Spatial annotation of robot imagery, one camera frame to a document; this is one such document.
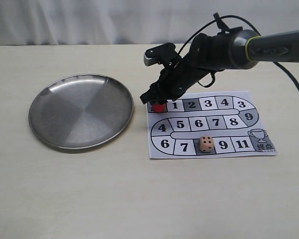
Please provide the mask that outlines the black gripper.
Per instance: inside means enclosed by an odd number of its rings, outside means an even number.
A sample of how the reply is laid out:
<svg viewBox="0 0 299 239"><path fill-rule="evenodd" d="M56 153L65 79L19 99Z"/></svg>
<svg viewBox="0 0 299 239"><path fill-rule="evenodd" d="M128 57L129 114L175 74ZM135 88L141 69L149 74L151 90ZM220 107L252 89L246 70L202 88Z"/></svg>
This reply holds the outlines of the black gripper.
<svg viewBox="0 0 299 239"><path fill-rule="evenodd" d="M232 37L233 35L229 33L220 33L216 36L198 34L184 57L177 55L173 64L161 70L159 79L140 96L141 102L164 105L167 100L180 98L206 75L232 69L233 65L229 59Z"/></svg>

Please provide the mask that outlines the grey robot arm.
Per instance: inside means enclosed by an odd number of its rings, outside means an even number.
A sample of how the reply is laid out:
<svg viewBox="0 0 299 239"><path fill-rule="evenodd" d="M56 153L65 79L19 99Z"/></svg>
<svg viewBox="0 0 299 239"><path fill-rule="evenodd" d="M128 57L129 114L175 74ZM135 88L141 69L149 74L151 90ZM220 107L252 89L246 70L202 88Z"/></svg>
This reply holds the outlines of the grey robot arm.
<svg viewBox="0 0 299 239"><path fill-rule="evenodd" d="M144 64L162 64L164 68L140 99L152 105L175 101L208 74L248 70L258 62L299 63L299 30L268 36L241 28L216 36L200 33L184 57L178 55L172 43L148 49Z"/></svg>

